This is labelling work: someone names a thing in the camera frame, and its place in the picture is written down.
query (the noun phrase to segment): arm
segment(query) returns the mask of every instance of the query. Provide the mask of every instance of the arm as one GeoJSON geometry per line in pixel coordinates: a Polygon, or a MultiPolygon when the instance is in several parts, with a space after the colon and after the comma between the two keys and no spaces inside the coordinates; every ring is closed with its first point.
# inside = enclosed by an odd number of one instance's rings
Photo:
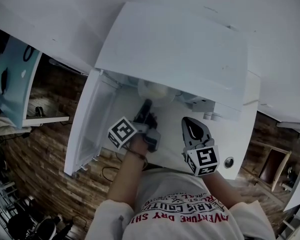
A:
{"type": "Polygon", "coordinates": [[[211,195],[223,203],[228,209],[244,201],[235,188],[231,186],[218,171],[203,175],[201,178],[211,195]]]}
{"type": "MultiPolygon", "coordinates": [[[[141,135],[137,134],[131,140],[130,149],[146,156],[148,144],[144,142],[141,135]]],[[[144,161],[127,151],[106,199],[126,203],[133,208],[143,167],[144,161]]]]}

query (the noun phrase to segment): white t-shirt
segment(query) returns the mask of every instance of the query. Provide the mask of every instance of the white t-shirt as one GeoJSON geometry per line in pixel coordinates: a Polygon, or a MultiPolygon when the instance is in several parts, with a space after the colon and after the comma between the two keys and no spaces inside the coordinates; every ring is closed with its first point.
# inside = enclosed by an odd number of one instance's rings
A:
{"type": "Polygon", "coordinates": [[[106,200],[85,240],[274,240],[258,201],[228,210],[202,179],[153,169],[143,173],[134,210],[106,200]]]}

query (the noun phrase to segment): hand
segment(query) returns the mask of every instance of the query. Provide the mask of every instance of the hand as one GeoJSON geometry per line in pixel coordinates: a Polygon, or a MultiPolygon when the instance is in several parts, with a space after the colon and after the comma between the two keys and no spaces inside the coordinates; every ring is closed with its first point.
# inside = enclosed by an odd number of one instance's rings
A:
{"type": "Polygon", "coordinates": [[[144,141],[141,134],[136,134],[132,137],[130,141],[130,149],[140,155],[146,156],[148,153],[148,144],[144,141]]]}

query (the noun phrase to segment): white cabinet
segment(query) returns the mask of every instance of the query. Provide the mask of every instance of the white cabinet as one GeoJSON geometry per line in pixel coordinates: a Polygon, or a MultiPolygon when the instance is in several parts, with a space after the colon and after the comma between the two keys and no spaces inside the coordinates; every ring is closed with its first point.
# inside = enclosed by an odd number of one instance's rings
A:
{"type": "MultiPolygon", "coordinates": [[[[199,118],[204,117],[206,107],[220,118],[240,118],[247,78],[246,42],[240,33],[196,15],[126,3],[95,67],[83,89],[70,133],[64,169],[69,175],[99,155],[108,127],[114,123],[108,120],[113,109],[134,119],[143,103],[136,88],[139,79],[181,91],[173,106],[178,107],[179,102],[186,112],[198,112],[199,118]],[[113,107],[115,97],[120,100],[113,107]]],[[[172,103],[166,108],[174,118],[169,106],[172,103]]]]}

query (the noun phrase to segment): cabinet door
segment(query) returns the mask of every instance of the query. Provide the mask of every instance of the cabinet door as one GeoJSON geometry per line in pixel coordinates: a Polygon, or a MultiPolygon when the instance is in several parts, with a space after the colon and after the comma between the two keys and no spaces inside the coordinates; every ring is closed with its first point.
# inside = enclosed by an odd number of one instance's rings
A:
{"type": "Polygon", "coordinates": [[[103,71],[91,70],[75,112],[64,172],[71,175],[99,155],[106,138],[107,121],[119,86],[103,71]]]}

